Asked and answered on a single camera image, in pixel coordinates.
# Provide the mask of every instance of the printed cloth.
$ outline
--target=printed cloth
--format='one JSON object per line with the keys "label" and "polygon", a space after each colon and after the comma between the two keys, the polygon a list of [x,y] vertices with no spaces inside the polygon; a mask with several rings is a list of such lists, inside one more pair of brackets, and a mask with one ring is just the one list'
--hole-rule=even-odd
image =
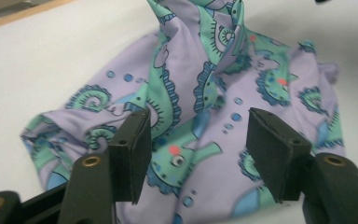
{"label": "printed cloth", "polygon": [[248,110],[278,115],[313,144],[343,155],[334,64],[310,41],[291,48],[248,30],[241,0],[148,0],[159,31],[109,63],[21,138],[45,189],[74,161],[103,152],[124,119],[151,111],[153,152],[137,205],[121,223],[211,223],[274,204],[245,142]]}

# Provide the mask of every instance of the lavender fabric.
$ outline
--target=lavender fabric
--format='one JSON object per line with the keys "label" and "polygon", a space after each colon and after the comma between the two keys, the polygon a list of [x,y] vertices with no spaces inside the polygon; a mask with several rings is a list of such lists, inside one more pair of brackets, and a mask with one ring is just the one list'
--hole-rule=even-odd
{"label": "lavender fabric", "polygon": [[239,0],[148,0],[159,31],[133,43],[21,138],[45,189],[74,161],[103,152],[124,119],[151,110],[153,156],[137,205],[121,223],[211,223],[274,204],[245,147],[248,110],[278,115],[313,144],[343,155],[337,66],[248,30]]}

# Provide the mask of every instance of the white surface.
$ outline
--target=white surface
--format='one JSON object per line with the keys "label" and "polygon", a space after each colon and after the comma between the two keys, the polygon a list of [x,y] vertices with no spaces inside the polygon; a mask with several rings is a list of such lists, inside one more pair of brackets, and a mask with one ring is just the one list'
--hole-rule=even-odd
{"label": "white surface", "polygon": [[[293,45],[316,42],[321,62],[337,62],[335,89],[347,147],[358,166],[358,1],[245,0],[246,24]],[[133,40],[158,26],[146,1],[76,0],[0,27],[0,190],[23,200],[41,192],[19,138],[36,114],[65,102]],[[230,223],[305,223],[300,203]]]}

